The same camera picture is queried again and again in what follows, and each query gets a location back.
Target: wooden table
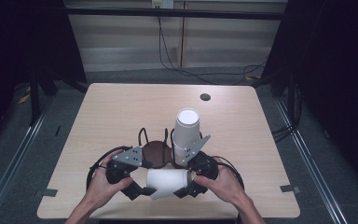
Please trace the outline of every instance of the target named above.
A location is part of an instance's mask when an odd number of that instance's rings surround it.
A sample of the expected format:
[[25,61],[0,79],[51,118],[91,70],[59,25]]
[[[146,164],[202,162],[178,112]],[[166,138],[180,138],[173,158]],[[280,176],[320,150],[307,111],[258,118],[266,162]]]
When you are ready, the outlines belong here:
[[[200,96],[208,93],[210,101]],[[241,173],[246,192],[262,217],[297,217],[299,208],[289,185],[278,150],[251,87],[92,84],[77,114],[48,189],[37,214],[41,218],[67,218],[85,193],[91,165],[106,151],[137,146],[141,128],[149,140],[163,140],[164,129],[174,127],[178,111],[195,108],[200,130],[211,139],[203,147],[208,155],[231,161]],[[147,170],[131,173],[145,187]],[[108,219],[219,219],[235,218],[236,209],[220,201],[210,190],[197,198],[186,196],[152,201],[139,196],[131,201],[121,192],[91,217]]]

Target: metal bracket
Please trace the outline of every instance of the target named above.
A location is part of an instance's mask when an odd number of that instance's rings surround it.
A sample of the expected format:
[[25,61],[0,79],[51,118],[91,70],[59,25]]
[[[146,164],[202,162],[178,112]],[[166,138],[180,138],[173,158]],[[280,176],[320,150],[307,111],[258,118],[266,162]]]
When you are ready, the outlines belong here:
[[142,166],[142,147],[133,147],[127,151],[124,151],[115,157],[113,157],[114,161],[120,161],[122,163],[141,167]]
[[190,148],[186,148],[185,157],[182,159],[182,163],[187,163],[188,161],[191,161],[191,159],[193,159],[195,156],[197,156],[197,154],[199,154],[199,152],[201,151],[202,147],[210,138],[211,136],[207,134],[199,141],[193,143]]

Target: forearm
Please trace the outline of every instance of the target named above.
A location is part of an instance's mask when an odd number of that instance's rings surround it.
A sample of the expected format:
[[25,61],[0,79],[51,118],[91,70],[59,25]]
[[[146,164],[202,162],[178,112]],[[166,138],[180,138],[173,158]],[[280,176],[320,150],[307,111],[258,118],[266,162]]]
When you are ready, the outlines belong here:
[[243,193],[233,205],[237,208],[241,224],[264,224],[264,219],[258,213],[253,200]]
[[86,223],[91,214],[95,211],[91,204],[80,203],[68,217],[65,224],[83,224]]

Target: white paper cup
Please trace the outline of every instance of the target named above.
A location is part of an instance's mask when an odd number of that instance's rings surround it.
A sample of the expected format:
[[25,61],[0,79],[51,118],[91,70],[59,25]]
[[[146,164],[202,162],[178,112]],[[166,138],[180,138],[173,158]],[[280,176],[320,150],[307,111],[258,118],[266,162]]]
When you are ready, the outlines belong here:
[[192,108],[183,108],[176,117],[173,142],[179,148],[190,147],[200,140],[200,115]]
[[175,155],[175,163],[180,166],[187,166],[187,162],[183,162],[183,159],[185,158],[186,151],[184,148],[178,147],[175,143],[173,143],[173,152]]
[[173,196],[174,192],[191,182],[188,170],[149,169],[146,186],[157,191],[150,195],[153,200]]

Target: electrical outlet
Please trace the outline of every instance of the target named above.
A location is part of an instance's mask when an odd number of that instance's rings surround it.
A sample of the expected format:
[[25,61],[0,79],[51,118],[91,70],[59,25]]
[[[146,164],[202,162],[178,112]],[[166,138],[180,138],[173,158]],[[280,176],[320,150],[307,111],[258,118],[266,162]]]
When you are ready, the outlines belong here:
[[152,0],[152,8],[162,8],[162,0]]
[[162,0],[162,8],[173,9],[173,0]]

